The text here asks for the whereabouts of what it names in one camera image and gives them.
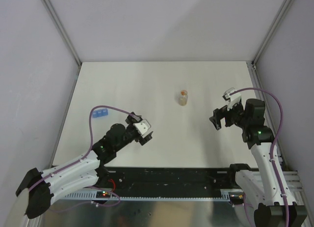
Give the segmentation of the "clear pill bottle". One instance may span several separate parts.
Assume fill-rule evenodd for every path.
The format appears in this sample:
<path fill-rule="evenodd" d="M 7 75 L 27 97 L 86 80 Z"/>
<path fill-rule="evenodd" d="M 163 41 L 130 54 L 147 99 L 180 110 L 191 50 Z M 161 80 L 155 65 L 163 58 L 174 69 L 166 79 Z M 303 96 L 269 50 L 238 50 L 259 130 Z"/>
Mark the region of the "clear pill bottle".
<path fill-rule="evenodd" d="M 178 94 L 178 104 L 180 106 L 185 106 L 188 100 L 188 93 L 186 90 L 181 90 Z"/>

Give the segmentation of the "blue pill organizer box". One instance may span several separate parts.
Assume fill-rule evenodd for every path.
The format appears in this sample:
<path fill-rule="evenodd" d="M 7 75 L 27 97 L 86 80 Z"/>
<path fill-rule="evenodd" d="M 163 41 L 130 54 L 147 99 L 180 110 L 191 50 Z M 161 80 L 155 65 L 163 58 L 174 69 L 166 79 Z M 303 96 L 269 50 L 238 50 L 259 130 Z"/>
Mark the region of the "blue pill organizer box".
<path fill-rule="evenodd" d="M 93 118 L 98 118 L 98 117 L 103 117 L 108 115 L 108 110 L 107 108 L 103 109 L 97 109 L 92 112 L 92 117 Z"/>

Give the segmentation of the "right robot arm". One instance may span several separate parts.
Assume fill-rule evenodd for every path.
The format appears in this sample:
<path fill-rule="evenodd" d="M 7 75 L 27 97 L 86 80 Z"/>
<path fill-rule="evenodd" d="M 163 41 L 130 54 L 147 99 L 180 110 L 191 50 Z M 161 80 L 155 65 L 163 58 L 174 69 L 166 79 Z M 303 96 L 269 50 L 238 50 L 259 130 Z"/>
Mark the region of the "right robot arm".
<path fill-rule="evenodd" d="M 245 105 L 238 102 L 229 108 L 215 109 L 210 121 L 217 130 L 221 120 L 225 125 L 242 129 L 242 139 L 248 145 L 259 170 L 257 181 L 247 164 L 232 164 L 233 172 L 227 175 L 232 188 L 240 187 L 254 209 L 257 227 L 300 227 L 307 217 L 305 206 L 298 205 L 290 191 L 273 146 L 272 130 L 264 124 L 265 102 L 248 99 Z"/>

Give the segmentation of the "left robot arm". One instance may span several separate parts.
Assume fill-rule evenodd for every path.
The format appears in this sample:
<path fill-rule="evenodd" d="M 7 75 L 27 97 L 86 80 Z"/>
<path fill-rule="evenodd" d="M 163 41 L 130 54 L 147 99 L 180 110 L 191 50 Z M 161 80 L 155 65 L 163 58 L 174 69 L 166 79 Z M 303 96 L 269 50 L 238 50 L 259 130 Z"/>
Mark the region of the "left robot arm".
<path fill-rule="evenodd" d="M 71 161 L 43 171 L 30 169 L 16 191 L 17 196 L 24 189 L 29 191 L 25 215 L 37 218 L 70 193 L 89 186 L 104 187 L 109 181 L 105 165 L 116 158 L 117 152 L 132 142 L 144 145 L 152 139 L 146 119 L 131 113 L 126 123 L 113 124 L 99 141 L 91 143 L 85 154 Z"/>

